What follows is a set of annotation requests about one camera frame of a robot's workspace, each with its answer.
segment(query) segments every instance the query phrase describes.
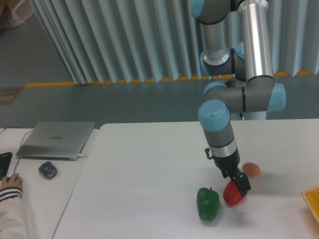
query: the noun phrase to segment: silver laptop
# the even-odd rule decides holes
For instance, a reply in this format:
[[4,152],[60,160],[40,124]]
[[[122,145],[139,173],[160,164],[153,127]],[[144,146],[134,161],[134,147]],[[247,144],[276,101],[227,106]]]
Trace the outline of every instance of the silver laptop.
[[77,160],[94,122],[39,122],[17,157],[30,159]]

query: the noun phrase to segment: laptop logo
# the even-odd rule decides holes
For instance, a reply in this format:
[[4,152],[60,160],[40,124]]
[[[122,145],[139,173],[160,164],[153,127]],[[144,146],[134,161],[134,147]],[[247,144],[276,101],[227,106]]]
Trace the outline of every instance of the laptop logo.
[[63,139],[62,136],[50,136],[49,138],[51,138],[51,139]]

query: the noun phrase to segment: person's hand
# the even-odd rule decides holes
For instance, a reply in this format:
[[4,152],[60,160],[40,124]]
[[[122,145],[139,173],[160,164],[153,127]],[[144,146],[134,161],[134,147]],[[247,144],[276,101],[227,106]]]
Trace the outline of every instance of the person's hand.
[[19,177],[18,173],[11,175],[11,177],[2,178],[0,190],[4,188],[11,188],[11,187],[20,188],[22,191],[22,188],[23,188],[22,178]]

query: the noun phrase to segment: computer mouse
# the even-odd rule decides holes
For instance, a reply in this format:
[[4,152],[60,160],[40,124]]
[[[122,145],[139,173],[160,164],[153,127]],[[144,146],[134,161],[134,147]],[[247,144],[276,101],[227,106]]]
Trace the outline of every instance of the computer mouse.
[[54,178],[56,176],[56,174],[58,173],[58,170],[56,169],[56,167],[54,167],[54,165],[50,161],[47,161],[47,162],[43,163],[39,167],[39,171],[47,179]]

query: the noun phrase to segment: yellow box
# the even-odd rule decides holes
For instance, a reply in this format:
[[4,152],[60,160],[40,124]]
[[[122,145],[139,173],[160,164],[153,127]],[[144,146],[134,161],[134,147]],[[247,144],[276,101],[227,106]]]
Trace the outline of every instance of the yellow box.
[[319,185],[303,190],[301,194],[319,223]]

